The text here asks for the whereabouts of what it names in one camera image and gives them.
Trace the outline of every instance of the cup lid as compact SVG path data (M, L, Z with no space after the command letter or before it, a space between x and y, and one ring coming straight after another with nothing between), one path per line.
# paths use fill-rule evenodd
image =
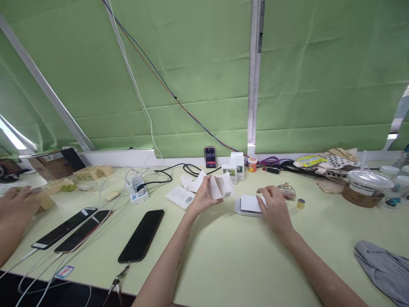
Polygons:
M349 178L373 188L393 188L393 182L386 176L373 171L353 170L348 172Z
M409 186L409 176L398 176L396 177L396 183Z
M391 175L396 175L397 173L399 173L398 168L395 168L393 166L387 166L387 165L381 166L380 171L382 173L391 174Z

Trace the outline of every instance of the gray cloth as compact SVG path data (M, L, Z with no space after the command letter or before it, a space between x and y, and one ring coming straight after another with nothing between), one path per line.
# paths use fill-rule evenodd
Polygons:
M409 260L360 241L355 257L372 283L400 307L409 307Z

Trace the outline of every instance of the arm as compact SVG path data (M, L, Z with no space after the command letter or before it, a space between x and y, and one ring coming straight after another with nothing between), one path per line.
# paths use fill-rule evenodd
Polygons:
M187 208L182 221L136 296L132 307L168 307L172 303L180 262L196 218L207 208L223 202L221 199L214 200L211 197L210 178L211 176L204 177L193 202Z
M17 248L40 205L29 192L29 186L19 192L17 188L11 188L0 199L0 267Z
M257 199L267 224L297 260L323 305L367 306L294 230L287 205L279 189L268 186L258 189L257 192L265 197L266 205L260 197L257 196Z

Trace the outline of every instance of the black phone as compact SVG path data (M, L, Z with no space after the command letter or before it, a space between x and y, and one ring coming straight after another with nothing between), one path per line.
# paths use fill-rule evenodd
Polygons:
M204 148L204 161L206 162L206 168L216 168L216 149L214 146Z
M112 211L102 210L95 213L95 215L87 220L80 228L78 228L72 235L70 235L63 243L61 243L54 252L66 253L75 248L82 240L89 237L104 220L107 215L111 215Z
M145 258L164 213L163 210L153 210L145 214L119 256L119 263L137 262Z
M42 237L41 239L33 243L31 247L38 248L38 249L49 248L51 245L53 245L55 242L57 242L59 239L61 239L63 236L68 234L71 230L73 230L75 227L77 227L79 224L85 221L86 218L90 214L93 214L95 211L97 211L96 208L84 208L83 210L78 212L76 215L67 219L60 226L54 228L44 237Z

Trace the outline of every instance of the yellow packet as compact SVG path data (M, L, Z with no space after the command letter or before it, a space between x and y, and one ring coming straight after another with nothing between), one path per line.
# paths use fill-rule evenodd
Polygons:
M305 156L296 161L300 162L304 167L311 167L322 162L327 162L328 160L320 156Z

